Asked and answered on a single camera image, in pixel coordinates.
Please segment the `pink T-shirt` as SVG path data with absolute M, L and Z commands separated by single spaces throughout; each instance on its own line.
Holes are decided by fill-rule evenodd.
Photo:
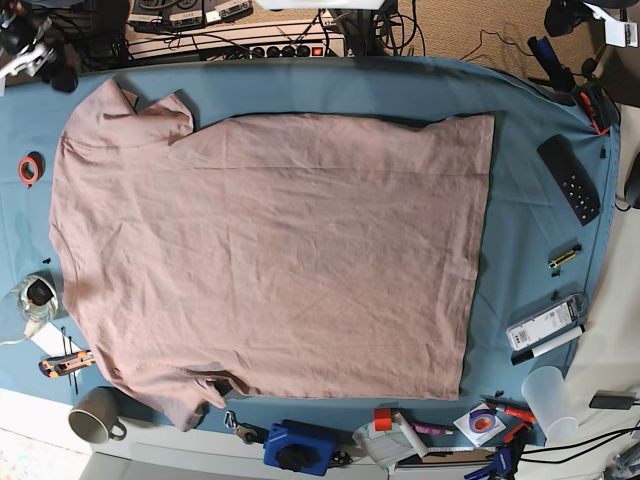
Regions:
M 103 377 L 182 430 L 248 396 L 455 400 L 495 119 L 196 129 L 106 81 L 54 160 L 63 303 Z

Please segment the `blue clamp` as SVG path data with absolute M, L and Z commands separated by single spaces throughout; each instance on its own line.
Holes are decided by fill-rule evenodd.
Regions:
M 560 62 L 547 37 L 532 36 L 527 45 L 556 92 L 570 93 L 576 86 L 571 70 Z

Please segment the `red tape roll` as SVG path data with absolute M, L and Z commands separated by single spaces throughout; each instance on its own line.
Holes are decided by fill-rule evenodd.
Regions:
M 45 160 L 39 152 L 30 152 L 18 164 L 21 182 L 30 189 L 45 173 Z

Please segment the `orange black clamp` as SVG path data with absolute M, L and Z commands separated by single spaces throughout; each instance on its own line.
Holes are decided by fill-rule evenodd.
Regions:
M 599 136 L 607 134 L 612 125 L 612 117 L 601 86 L 594 82 L 587 82 L 576 86 L 571 95 L 587 116 L 596 134 Z

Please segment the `black remote control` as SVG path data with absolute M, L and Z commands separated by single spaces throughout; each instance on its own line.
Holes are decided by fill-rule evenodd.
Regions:
M 543 142 L 537 153 L 560 188 L 571 210 L 582 226 L 600 213 L 600 198 L 595 184 L 563 135 Z

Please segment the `teal table cloth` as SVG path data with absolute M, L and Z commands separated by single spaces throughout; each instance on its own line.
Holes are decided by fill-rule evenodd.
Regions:
M 529 371 L 554 365 L 566 374 L 578 341 L 512 366 L 507 324 L 560 296 L 586 292 L 594 299 L 614 216 L 620 159 L 619 127 L 597 136 L 577 107 L 506 73 L 449 59 L 311 59 L 192 63 L 94 74 L 72 94 L 40 84 L 9 87 L 1 97 L 1 297 L 39 270 L 61 285 L 48 236 L 51 166 L 71 112 L 105 80 L 137 94 L 144 109 L 177 92 L 197 127 L 249 113 L 314 112 L 375 116 L 423 126 L 452 115 L 496 117 L 491 187 L 481 270 L 476 284 L 459 401 L 390 400 L 421 420 L 446 423 L 503 390 L 521 400 Z M 595 184 L 601 213 L 581 226 L 536 149 L 556 134 L 572 145 Z M 17 174 L 32 151 L 46 159 L 42 180 L 27 190 Z M 547 261 L 574 244 L 578 258 L 552 278 Z M 269 427 L 284 419 L 350 433 L 389 399 L 293 400 L 229 397 L 241 421 Z

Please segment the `white power strip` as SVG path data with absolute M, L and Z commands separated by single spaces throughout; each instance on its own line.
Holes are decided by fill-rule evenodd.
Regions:
M 344 36 L 315 20 L 219 24 L 178 33 L 126 32 L 137 65 L 222 60 L 344 57 Z

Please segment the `small battery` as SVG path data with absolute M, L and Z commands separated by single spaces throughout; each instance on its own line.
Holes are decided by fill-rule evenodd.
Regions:
M 575 258 L 577 256 L 577 254 L 579 252 L 582 251 L 582 246 L 580 244 L 576 244 L 573 247 L 571 247 L 569 250 L 553 257 L 549 262 L 548 262 L 548 267 L 551 270 L 555 270 L 558 269 L 561 265 L 563 265 L 564 263 L 572 260 L 573 258 Z

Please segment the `clear plastic case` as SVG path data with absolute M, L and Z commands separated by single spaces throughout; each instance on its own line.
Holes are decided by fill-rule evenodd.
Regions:
M 588 298 L 582 293 L 574 293 L 516 322 L 506 330 L 512 350 L 521 351 L 575 324 L 587 306 Z

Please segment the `grey ceramic mug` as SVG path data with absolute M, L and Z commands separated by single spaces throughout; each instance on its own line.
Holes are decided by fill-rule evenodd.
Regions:
M 104 444 L 109 440 L 122 441 L 126 427 L 118 416 L 118 405 L 106 387 L 97 387 L 84 395 L 68 414 L 71 430 L 90 444 Z

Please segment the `silver carabiner keyring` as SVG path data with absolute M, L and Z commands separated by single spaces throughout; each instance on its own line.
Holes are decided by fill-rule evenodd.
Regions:
M 224 415 L 224 426 L 239 437 L 245 444 L 261 444 L 263 445 L 267 439 L 268 432 L 259 427 L 255 427 L 237 420 L 233 411 L 228 410 Z

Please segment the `blue plastic device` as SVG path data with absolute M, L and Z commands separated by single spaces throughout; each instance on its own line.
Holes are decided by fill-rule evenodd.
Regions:
M 264 442 L 263 463 L 281 470 L 322 477 L 337 445 L 329 429 L 291 420 L 271 425 Z

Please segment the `red plastic block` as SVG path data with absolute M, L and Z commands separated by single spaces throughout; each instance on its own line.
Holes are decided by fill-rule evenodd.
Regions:
M 388 432 L 393 428 L 393 416 L 390 408 L 376 408 L 373 412 L 375 432 Z

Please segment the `white paper roll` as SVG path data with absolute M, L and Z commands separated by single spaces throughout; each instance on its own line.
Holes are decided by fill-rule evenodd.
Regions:
M 394 410 L 392 412 L 392 419 L 399 426 L 403 435 L 410 443 L 419 457 L 426 456 L 429 451 L 419 435 L 414 431 L 409 421 L 407 421 L 400 411 Z

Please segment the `red handled tool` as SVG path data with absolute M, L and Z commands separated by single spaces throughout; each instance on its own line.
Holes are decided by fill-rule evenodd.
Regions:
M 528 408 L 490 397 L 485 397 L 484 402 L 489 408 L 502 412 L 505 415 L 518 418 L 521 421 L 530 424 L 534 424 L 536 422 L 534 414 Z

